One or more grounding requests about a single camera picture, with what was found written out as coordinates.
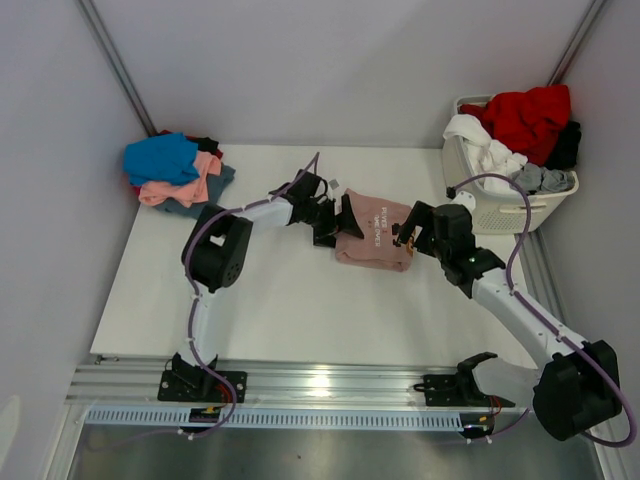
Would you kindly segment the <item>dusty pink graphic t-shirt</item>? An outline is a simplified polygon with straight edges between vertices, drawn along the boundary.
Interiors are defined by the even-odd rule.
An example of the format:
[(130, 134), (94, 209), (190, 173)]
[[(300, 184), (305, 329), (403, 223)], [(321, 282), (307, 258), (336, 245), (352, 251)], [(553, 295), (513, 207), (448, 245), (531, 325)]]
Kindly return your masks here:
[(346, 232), (336, 235), (335, 258), (339, 263), (388, 270), (407, 271), (413, 260), (413, 235), (407, 244), (395, 246), (395, 224), (402, 225), (411, 207), (390, 200), (345, 191), (355, 221), (364, 237), (357, 238)]

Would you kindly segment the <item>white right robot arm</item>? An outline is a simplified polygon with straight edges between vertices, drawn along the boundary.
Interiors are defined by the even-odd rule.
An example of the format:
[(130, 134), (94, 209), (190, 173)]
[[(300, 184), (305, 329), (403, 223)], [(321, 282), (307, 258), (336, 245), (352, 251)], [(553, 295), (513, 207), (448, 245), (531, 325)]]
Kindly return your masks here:
[(617, 356), (605, 341), (589, 342), (566, 327), (516, 285), (512, 262), (478, 246), (469, 202), (438, 207), (418, 201), (408, 218), (392, 227), (397, 247), (439, 261), (447, 281), (496, 317), (519, 341), (536, 367), (522, 388), (524, 404), (554, 439), (582, 435), (628, 413)]

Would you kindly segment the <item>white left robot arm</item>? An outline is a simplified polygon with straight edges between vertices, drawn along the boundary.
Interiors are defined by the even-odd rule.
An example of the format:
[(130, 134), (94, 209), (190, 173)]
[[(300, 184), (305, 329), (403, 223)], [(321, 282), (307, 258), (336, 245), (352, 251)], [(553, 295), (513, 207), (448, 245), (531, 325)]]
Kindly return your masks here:
[(193, 296), (185, 345), (174, 354), (169, 368), (169, 386), (182, 390), (183, 399), (206, 400), (220, 383), (212, 373), (217, 355), (207, 310), (219, 290), (239, 279), (251, 236), (298, 223), (312, 228), (315, 246), (335, 247), (339, 233), (364, 237), (348, 196), (341, 197), (336, 212), (329, 183), (305, 170), (263, 200), (234, 209), (218, 205), (203, 209), (181, 256)]

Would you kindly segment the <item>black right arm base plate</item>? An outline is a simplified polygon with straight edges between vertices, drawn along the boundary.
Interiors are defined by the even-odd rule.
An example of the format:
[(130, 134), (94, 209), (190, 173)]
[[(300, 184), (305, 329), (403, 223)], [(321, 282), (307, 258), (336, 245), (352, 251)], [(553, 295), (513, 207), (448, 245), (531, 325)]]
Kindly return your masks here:
[(511, 408), (515, 403), (503, 398), (482, 393), (470, 375), (427, 374), (413, 390), (424, 395), (430, 407), (492, 407)]

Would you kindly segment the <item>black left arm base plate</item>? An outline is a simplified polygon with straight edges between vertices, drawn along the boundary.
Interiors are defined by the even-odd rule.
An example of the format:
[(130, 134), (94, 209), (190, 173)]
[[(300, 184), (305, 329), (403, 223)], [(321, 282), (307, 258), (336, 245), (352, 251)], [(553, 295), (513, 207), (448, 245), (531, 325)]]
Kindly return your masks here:
[[(223, 377), (236, 391), (236, 402), (243, 403), (248, 374), (245, 371), (221, 371), (217, 369), (218, 356), (208, 367)], [(232, 402), (229, 386), (212, 377), (200, 366), (191, 365), (176, 353), (165, 364), (162, 372), (157, 400), (178, 403), (213, 402), (228, 404)]]

